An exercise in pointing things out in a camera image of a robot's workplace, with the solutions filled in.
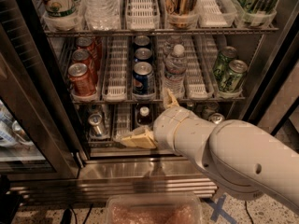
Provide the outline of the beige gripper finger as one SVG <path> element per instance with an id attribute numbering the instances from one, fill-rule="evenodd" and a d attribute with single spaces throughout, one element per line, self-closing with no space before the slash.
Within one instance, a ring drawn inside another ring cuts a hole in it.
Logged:
<path id="1" fill-rule="evenodd" d="M 177 98 L 169 89 L 164 89 L 164 108 L 168 109 L 175 106 L 179 106 Z"/>
<path id="2" fill-rule="evenodd" d="M 157 147 L 153 130 L 148 125 L 120 134 L 115 138 L 115 141 L 126 147 L 141 147 L 145 149 L 155 149 Z"/>

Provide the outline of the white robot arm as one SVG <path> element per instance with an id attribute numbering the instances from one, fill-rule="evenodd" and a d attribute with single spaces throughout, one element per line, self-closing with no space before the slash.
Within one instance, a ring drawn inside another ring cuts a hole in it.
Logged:
<path id="1" fill-rule="evenodd" d="M 127 147 L 159 148 L 187 158 L 221 190 L 244 201 L 267 194 L 299 213 L 299 154 L 261 128 L 239 119 L 219 124 L 178 104 L 171 91 L 153 127 L 121 136 Z"/>

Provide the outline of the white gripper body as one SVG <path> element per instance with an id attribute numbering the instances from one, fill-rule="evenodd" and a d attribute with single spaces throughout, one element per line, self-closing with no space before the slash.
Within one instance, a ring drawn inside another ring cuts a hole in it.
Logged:
<path id="1" fill-rule="evenodd" d="M 175 106 L 166 109 L 154 121 L 153 136 L 159 149 L 195 156 L 215 127 L 212 122 L 198 118 L 191 110 Z"/>

